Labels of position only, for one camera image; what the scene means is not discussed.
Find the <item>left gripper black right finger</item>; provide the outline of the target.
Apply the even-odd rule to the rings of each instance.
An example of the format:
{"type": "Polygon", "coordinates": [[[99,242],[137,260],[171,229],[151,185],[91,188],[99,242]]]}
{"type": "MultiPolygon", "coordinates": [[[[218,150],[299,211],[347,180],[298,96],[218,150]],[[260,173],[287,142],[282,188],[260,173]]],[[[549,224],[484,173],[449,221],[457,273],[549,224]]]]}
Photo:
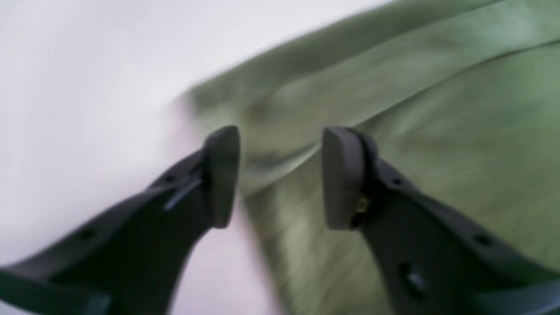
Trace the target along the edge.
{"type": "Polygon", "coordinates": [[[398,315],[557,315],[559,274],[425,195],[346,127],[322,134],[326,224],[358,231],[398,315]]]}

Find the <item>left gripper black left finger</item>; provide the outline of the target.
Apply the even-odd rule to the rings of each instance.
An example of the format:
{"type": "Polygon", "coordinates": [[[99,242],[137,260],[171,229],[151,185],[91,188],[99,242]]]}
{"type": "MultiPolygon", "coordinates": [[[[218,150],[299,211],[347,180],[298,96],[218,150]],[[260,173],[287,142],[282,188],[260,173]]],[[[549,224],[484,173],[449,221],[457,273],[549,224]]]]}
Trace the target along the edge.
{"type": "Polygon", "coordinates": [[[144,191],[2,267],[2,302],[38,315],[166,315],[198,241],[230,223],[239,164],[238,128],[214,131],[144,191]]]}

